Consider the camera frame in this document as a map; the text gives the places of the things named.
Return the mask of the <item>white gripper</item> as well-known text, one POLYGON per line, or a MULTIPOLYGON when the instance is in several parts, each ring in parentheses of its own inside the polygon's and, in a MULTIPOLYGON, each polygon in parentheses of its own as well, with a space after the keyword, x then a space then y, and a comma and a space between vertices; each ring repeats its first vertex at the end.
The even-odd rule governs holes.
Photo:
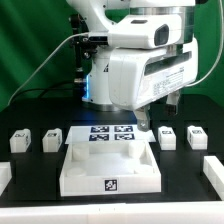
POLYGON ((170 55, 166 47, 155 50, 115 49, 108 68, 111 102, 121 109, 135 110, 138 129, 147 132, 150 117, 148 109, 143 106, 169 94, 166 112, 169 116, 177 114, 180 100, 177 90, 192 83, 197 76, 197 40, 184 44, 179 55, 170 55))

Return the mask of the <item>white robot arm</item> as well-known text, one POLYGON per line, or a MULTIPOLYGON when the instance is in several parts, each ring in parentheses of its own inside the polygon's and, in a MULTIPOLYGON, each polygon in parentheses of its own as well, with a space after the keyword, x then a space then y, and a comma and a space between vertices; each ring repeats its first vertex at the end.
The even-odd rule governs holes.
POLYGON ((177 113, 180 90, 195 81, 195 0, 66 0, 87 25, 76 45, 92 60, 85 104, 132 111, 150 129, 149 108, 163 97, 177 113))

